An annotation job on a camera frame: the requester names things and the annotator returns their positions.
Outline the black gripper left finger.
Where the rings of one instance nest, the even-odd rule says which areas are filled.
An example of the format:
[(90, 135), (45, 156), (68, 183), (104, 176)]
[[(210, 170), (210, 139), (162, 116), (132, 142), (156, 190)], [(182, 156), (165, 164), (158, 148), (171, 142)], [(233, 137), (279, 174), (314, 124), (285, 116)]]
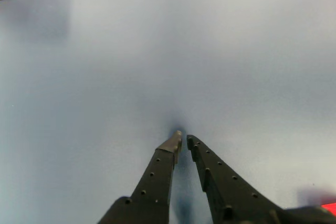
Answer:
[(99, 223), (169, 223), (174, 166), (182, 149), (176, 131), (155, 152), (132, 195), (116, 200)]

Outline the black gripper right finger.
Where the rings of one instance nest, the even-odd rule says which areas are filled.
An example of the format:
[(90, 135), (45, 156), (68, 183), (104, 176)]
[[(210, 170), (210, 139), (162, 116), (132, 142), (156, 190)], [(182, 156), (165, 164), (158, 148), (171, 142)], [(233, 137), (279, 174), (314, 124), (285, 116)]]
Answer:
[(213, 223), (335, 223), (335, 215), (321, 206), (292, 209), (277, 206), (196, 136), (186, 138)]

